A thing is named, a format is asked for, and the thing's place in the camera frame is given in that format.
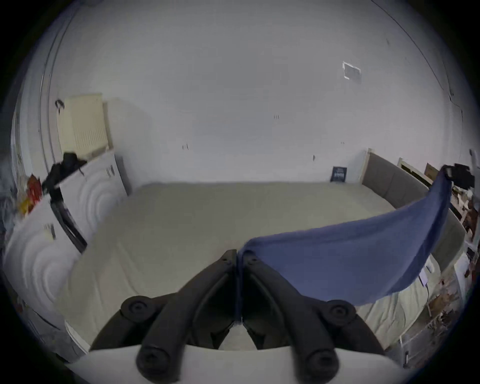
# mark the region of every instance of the white cabinet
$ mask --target white cabinet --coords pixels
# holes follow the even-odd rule
[[[85,164],[59,187],[63,202],[87,243],[98,224],[127,196],[112,151]]]
[[[54,302],[80,257],[45,196],[13,230],[3,271],[17,294],[45,320],[62,329]]]

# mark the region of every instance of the mattress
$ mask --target mattress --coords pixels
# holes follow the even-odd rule
[[[364,219],[393,209],[361,184],[148,185],[98,227],[56,308],[91,345],[125,299],[176,292],[226,250],[240,249],[253,237]],[[413,288],[411,294],[392,295],[365,310],[363,316],[367,323],[371,320],[374,332],[377,328],[376,334],[388,334],[379,338],[382,345],[394,338],[385,330],[388,322],[398,337],[414,317],[406,313],[417,316],[426,303],[422,290],[415,283]],[[392,314],[384,321],[385,310]]]

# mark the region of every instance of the upholstered headboard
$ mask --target upholstered headboard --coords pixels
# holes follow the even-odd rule
[[[387,200],[394,208],[407,205],[426,195],[428,188],[402,168],[368,152],[361,183]],[[448,211],[442,235],[432,252],[441,272],[460,256],[465,229],[452,211]]]

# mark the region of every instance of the blue cloth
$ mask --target blue cloth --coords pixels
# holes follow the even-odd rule
[[[419,276],[445,224],[451,187],[441,170],[424,198],[393,212],[251,239],[238,265],[251,251],[304,296],[375,302]]]

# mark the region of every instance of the red object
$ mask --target red object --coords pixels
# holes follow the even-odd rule
[[[42,184],[34,175],[30,176],[27,181],[27,196],[31,202],[31,205],[28,208],[28,212],[30,212],[33,207],[42,199]]]

